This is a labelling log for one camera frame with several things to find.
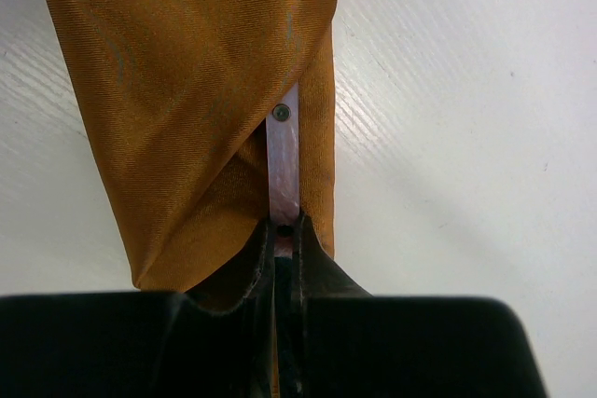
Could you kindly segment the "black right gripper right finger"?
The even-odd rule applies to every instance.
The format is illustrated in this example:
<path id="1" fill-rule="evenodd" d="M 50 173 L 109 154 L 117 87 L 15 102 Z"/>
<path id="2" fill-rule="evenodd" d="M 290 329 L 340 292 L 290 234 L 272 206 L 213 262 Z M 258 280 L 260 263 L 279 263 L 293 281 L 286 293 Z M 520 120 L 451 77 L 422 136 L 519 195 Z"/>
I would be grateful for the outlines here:
<path id="1" fill-rule="evenodd" d="M 543 397 L 525 330 L 472 296 L 375 296 L 325 253 L 311 219 L 279 228 L 283 397 Z"/>

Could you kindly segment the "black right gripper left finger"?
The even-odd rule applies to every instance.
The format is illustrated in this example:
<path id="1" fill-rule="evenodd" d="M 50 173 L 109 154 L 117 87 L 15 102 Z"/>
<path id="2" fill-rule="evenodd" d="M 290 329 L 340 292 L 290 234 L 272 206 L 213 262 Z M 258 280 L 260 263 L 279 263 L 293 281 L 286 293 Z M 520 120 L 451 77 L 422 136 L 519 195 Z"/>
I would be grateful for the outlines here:
<path id="1" fill-rule="evenodd" d="M 273 232 L 185 293 L 1 300 L 5 397 L 269 397 Z"/>

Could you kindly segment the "pink handled fork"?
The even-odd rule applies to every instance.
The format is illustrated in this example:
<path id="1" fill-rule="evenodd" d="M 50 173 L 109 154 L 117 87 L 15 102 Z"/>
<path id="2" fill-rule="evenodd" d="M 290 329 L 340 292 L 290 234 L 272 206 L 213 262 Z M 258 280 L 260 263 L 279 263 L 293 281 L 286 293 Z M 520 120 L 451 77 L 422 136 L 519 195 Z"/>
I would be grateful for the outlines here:
<path id="1" fill-rule="evenodd" d="M 299 84 L 266 117 L 270 220 L 274 255 L 291 258 L 299 218 Z"/>

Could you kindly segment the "orange brown cloth napkin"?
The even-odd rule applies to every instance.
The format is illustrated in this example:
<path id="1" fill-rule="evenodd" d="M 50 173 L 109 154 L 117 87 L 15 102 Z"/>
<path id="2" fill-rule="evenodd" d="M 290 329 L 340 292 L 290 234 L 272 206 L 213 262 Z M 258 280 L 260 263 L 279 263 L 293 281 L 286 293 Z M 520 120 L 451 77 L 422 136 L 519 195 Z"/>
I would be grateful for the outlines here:
<path id="1" fill-rule="evenodd" d="M 242 249 L 291 88 L 301 207 L 333 251 L 337 0 L 46 1 L 135 287 L 186 291 Z"/>

